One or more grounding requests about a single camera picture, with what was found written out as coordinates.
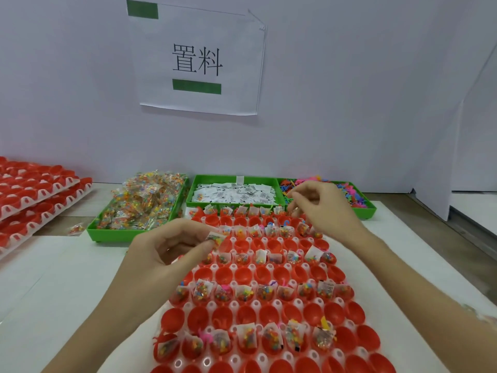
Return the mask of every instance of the person's left hand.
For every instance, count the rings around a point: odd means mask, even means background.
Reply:
[[[95,309],[128,335],[171,297],[176,287],[214,247],[205,238],[214,228],[176,219],[137,235],[114,280]],[[178,256],[184,255],[177,262]]]

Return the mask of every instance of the stack of red egg trays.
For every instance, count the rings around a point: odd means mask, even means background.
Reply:
[[[223,231],[231,234],[223,242],[220,251],[230,252],[231,259],[221,258],[220,252],[213,252],[200,266],[196,267],[181,283],[186,297],[173,296],[162,308],[162,316],[157,334],[152,343],[152,354],[159,364],[153,373],[394,373],[391,362],[383,355],[378,334],[366,319],[363,308],[354,298],[354,290],[347,284],[345,273],[337,267],[330,245],[325,239],[303,237],[290,238],[242,238],[235,236],[236,225],[275,225],[296,226],[303,219],[287,216],[270,216],[264,219],[235,219],[217,215],[194,218],[213,226],[223,224]],[[312,247],[327,252],[326,259],[306,261],[305,255]],[[282,261],[256,264],[257,250],[282,254]],[[296,251],[301,258],[286,259],[289,251]],[[247,254],[248,260],[241,262],[239,254]],[[199,300],[196,294],[198,281],[213,283],[207,298]],[[317,283],[333,281],[331,296],[322,296],[317,291]],[[305,296],[297,290],[302,283],[312,286]],[[258,290],[274,287],[272,296]],[[221,301],[215,295],[218,285],[232,288],[232,298]],[[247,300],[236,297],[235,288],[247,285],[253,296]],[[280,296],[279,286],[294,288],[291,297]],[[290,348],[285,338],[286,325],[290,320],[305,326],[303,345],[299,351]],[[313,337],[315,327],[322,327],[326,321],[336,332],[332,346],[322,350]],[[283,348],[273,350],[265,343],[263,329],[266,325],[277,324],[283,339]],[[240,344],[237,330],[241,325],[254,324],[257,330],[257,347],[248,350]],[[206,335],[215,335],[219,330],[228,332],[230,343],[222,354]],[[206,338],[201,350],[191,346],[191,336]],[[174,340],[172,350],[161,354],[161,348]]]
[[[0,157],[0,259],[91,191],[62,166]]]

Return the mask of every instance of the hand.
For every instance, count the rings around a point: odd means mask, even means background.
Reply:
[[[95,312],[117,322],[127,334],[133,333],[207,258],[214,242],[205,238],[212,230],[199,222],[176,219],[136,236]],[[180,255],[184,257],[171,264]]]
[[[368,232],[333,183],[305,181],[292,189],[288,197],[293,198],[288,206],[289,214],[298,217],[305,213],[317,231],[341,244],[349,245],[351,238]]]

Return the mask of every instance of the chinese character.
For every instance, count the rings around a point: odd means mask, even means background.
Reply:
[[[217,49],[217,56],[214,52],[211,52],[210,50],[206,49],[204,47],[204,51],[202,52],[202,49],[200,50],[200,54],[202,55],[200,58],[203,59],[202,64],[200,65],[199,69],[204,67],[204,74],[205,74],[205,68],[216,68],[216,76],[219,75],[219,67],[222,67],[223,65],[219,64],[219,48]]]
[[[177,69],[173,70],[182,70],[184,72],[196,72],[196,70],[193,70],[191,66],[192,56],[196,56],[193,53],[193,46],[182,46],[180,44],[175,44],[173,54],[178,55]]]

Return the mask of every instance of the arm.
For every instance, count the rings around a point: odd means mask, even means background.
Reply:
[[[497,371],[497,333],[400,259],[357,219],[333,184],[306,181],[289,196],[322,233],[359,257],[452,373]]]
[[[102,300],[42,373],[96,372],[207,257],[214,246],[203,242],[209,231],[207,225],[177,219],[135,237]]]

